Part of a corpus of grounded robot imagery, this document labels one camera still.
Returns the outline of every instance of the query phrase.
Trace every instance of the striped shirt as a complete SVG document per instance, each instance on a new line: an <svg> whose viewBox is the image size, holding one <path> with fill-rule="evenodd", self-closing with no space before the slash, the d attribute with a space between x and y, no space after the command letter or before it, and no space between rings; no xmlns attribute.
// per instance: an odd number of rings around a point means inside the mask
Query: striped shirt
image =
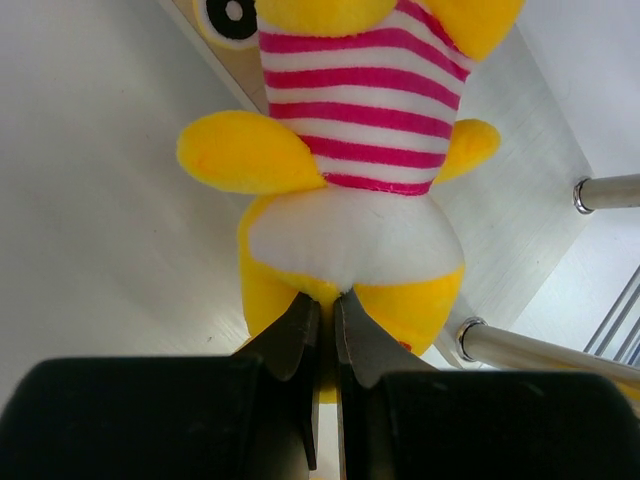
<svg viewBox="0 0 640 480"><path fill-rule="evenodd" d="M473 62L423 6L399 0L364 33L309 37L259 20L271 117L327 181L416 196L444 163Z"/></svg>

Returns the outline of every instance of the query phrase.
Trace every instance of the yellow arm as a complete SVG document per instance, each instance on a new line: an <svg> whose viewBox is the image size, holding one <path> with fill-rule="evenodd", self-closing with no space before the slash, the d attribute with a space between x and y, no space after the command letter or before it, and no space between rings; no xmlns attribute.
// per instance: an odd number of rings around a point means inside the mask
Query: yellow arm
<svg viewBox="0 0 640 480"><path fill-rule="evenodd" d="M285 126L250 112L216 113L189 125L178 161L219 190L270 195L326 186L309 147Z"/></svg>
<svg viewBox="0 0 640 480"><path fill-rule="evenodd" d="M507 36L525 0L418 0L462 53L482 61Z"/></svg>
<svg viewBox="0 0 640 480"><path fill-rule="evenodd" d="M500 147L500 133L481 120L460 120L453 127L447 159L434 183L464 175L488 160Z"/></svg>

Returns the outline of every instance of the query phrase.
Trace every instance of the toy's eye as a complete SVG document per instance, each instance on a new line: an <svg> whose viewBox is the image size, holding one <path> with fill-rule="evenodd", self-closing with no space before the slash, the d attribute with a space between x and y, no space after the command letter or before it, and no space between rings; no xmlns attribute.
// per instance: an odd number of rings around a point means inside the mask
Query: toy's eye
<svg viewBox="0 0 640 480"><path fill-rule="evenodd" d="M258 45L255 0L195 0L194 7L208 40L236 49Z"/></svg>

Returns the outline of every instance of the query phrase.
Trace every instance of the yellow leg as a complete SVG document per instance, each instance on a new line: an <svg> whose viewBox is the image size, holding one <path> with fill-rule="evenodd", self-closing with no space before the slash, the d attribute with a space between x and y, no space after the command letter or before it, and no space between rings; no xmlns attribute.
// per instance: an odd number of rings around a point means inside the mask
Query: yellow leg
<svg viewBox="0 0 640 480"><path fill-rule="evenodd" d="M412 353L422 355L444 326L464 276L461 266L436 280L399 286L356 285L366 312Z"/></svg>
<svg viewBox="0 0 640 480"><path fill-rule="evenodd" d="M247 210L238 228L242 303L249 334L254 337L275 322L287 310L298 292L311 296L322 309L322 343L330 346L333 335L333 304L340 290L332 284L305 275L280 272L257 262L249 251L249 229L274 197L258 198ZM335 403L335 366L331 348L321 352L320 401Z"/></svg>

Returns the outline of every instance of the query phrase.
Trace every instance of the plush toy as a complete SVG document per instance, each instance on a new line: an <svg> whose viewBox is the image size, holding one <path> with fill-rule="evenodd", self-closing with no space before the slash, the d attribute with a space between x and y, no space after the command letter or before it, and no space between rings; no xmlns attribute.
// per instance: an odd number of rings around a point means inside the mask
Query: plush toy
<svg viewBox="0 0 640 480"><path fill-rule="evenodd" d="M456 115L523 2L195 0L209 39L261 51L270 116L217 113L178 142L196 179L258 195L238 231L252 336L298 292L330 320L355 289L407 349L433 343L464 261L429 190L498 148L492 126Z"/></svg>

